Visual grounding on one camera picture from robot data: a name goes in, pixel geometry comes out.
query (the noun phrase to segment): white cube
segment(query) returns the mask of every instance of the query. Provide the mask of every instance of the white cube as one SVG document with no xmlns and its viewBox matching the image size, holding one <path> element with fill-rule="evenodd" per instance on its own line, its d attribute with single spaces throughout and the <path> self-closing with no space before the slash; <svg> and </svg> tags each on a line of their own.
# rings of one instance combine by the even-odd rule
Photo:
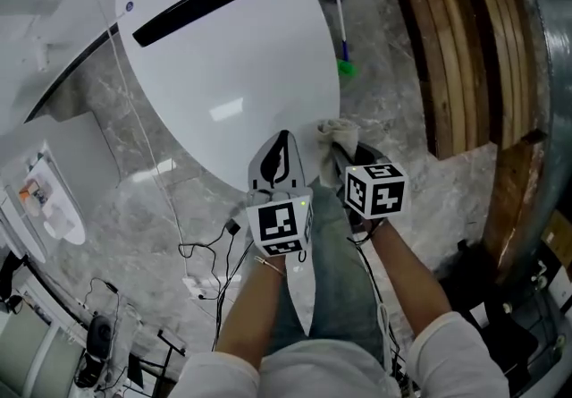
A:
<svg viewBox="0 0 572 398">
<path fill-rule="evenodd" d="M 248 223 L 256 246 L 266 257 L 308 248 L 312 233 L 312 198 L 302 196 L 247 207 Z"/>
<path fill-rule="evenodd" d="M 366 220 L 403 212 L 409 180 L 395 163 L 346 168 L 346 204 Z"/>
</svg>

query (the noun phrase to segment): gray marble floor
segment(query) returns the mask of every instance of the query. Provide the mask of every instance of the gray marble floor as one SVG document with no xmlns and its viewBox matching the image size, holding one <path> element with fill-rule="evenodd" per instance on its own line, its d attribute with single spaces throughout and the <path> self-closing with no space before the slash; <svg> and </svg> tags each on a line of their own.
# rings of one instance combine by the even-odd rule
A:
<svg viewBox="0 0 572 398">
<path fill-rule="evenodd" d="M 341 48 L 335 6 L 323 3 L 336 50 Z M 341 79 L 341 113 L 361 126 L 363 141 L 401 163 L 410 176 L 408 212 L 394 224 L 413 251 L 431 268 L 456 249 L 457 242 L 480 239 L 487 214 L 496 148 L 489 145 L 447 161 L 437 161 L 426 150 L 425 125 L 416 67 L 397 0 L 345 0 L 350 53 L 358 69 L 354 78 Z M 244 197 L 218 181 L 189 156 L 165 129 L 135 79 L 115 36 L 126 71 L 133 103 L 141 117 L 157 162 L 161 180 L 176 209 L 185 241 L 211 241 L 225 220 L 241 211 Z M 171 210 L 154 176 L 144 135 L 122 90 L 109 42 L 91 55 L 54 93 L 40 112 L 58 120 L 92 110 L 121 170 L 122 181 L 110 192 L 88 224 L 88 242 L 81 247 L 63 241 L 41 267 L 55 289 L 82 313 L 83 300 L 93 276 L 120 289 L 122 305 L 137 308 L 143 328 L 135 351 L 148 360 L 162 360 L 165 348 L 156 338 L 161 327 L 181 337 L 190 352 L 208 351 L 215 330 L 215 302 L 190 298 L 182 282 L 188 274 L 215 296 L 210 268 L 213 257 L 197 250 L 187 270 L 177 251 L 179 237 Z M 243 250 L 247 222 L 232 248 L 234 264 Z M 224 275 L 229 238 L 216 244 L 214 271 Z M 407 323 L 400 314 L 383 267 L 367 250 L 383 289 L 398 335 L 408 343 Z M 309 325 L 314 277 L 311 260 L 289 263 L 290 288 L 300 318 Z M 228 301 L 236 295 L 231 287 Z M 114 313 L 114 299 L 94 283 L 88 305 Z M 173 357 L 170 374 L 176 377 L 182 359 Z"/>
</svg>

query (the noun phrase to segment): bracelet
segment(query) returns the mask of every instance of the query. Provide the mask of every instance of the bracelet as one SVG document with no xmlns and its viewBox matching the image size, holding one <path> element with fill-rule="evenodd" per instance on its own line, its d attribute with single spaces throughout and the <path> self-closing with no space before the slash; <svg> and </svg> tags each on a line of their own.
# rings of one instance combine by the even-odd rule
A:
<svg viewBox="0 0 572 398">
<path fill-rule="evenodd" d="M 271 263 L 268 263 L 268 261 L 266 261 L 264 258 L 254 257 L 254 260 L 257 261 L 258 263 L 260 263 L 261 265 L 271 267 L 274 271 L 276 271 L 282 277 L 286 277 L 286 275 L 280 269 L 278 269 L 278 267 L 276 267 L 275 265 L 273 265 Z"/>
</svg>

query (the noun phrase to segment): blue brush handle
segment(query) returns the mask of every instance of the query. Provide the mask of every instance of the blue brush handle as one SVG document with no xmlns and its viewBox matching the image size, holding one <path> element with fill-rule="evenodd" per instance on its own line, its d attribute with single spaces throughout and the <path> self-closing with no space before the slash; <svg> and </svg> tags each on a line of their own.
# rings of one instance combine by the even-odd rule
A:
<svg viewBox="0 0 572 398">
<path fill-rule="evenodd" d="M 349 50 L 348 50 L 348 42 L 345 40 L 341 41 L 341 47 L 343 49 L 343 60 L 349 62 Z"/>
</svg>

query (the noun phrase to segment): jeans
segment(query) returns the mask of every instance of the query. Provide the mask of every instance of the jeans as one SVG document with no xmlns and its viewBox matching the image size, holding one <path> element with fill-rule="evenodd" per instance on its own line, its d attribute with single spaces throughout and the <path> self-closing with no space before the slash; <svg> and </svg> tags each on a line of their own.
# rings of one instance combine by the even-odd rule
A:
<svg viewBox="0 0 572 398">
<path fill-rule="evenodd" d="M 377 301 L 356 246 L 347 239 L 351 230 L 344 208 L 335 193 L 318 181 L 311 188 L 315 272 L 312 326 L 306 336 L 290 297 L 288 281 L 284 279 L 267 355 L 307 339 L 333 339 L 355 343 L 383 364 Z M 257 249 L 253 246 L 251 250 L 256 253 Z"/>
</svg>

